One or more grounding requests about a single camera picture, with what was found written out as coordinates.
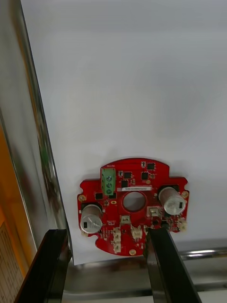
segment green terminal block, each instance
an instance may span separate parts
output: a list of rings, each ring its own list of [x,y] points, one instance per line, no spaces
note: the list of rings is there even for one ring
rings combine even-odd
[[[104,195],[112,195],[115,191],[116,171],[115,169],[101,169],[102,191]]]

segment chrome edge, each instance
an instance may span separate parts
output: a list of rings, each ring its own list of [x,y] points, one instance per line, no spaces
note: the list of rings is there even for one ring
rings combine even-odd
[[[70,240],[19,0],[0,4],[0,118],[36,247],[49,229]]]
[[[183,251],[180,255],[197,291],[227,289],[227,247]],[[71,261],[63,298],[94,300],[147,295],[152,292],[146,260],[131,257],[76,266]]]

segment microchip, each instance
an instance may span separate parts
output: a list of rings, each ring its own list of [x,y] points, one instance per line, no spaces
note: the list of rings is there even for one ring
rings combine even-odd
[[[148,172],[142,172],[141,173],[141,179],[142,180],[147,180],[148,179]]]
[[[103,193],[96,193],[96,200],[102,199]]]
[[[117,194],[113,193],[112,195],[109,196],[110,199],[116,199],[117,198]]]
[[[131,172],[124,172],[125,179],[131,179]]]
[[[128,181],[127,180],[122,180],[122,188],[128,187]]]
[[[148,170],[154,170],[155,164],[154,163],[148,163]]]

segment white label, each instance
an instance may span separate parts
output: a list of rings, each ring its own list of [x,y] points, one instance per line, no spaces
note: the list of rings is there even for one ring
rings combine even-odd
[[[118,188],[117,191],[149,191],[152,190],[152,186],[132,186]]]
[[[5,226],[0,228],[0,302],[13,303],[23,282]]]

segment electrolytic capacitor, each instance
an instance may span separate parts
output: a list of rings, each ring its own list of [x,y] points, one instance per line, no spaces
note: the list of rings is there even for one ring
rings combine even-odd
[[[94,204],[85,206],[82,210],[80,227],[86,233],[97,233],[102,228],[102,211]]]
[[[185,199],[172,187],[162,189],[158,198],[164,210],[170,215],[181,214],[186,207]]]

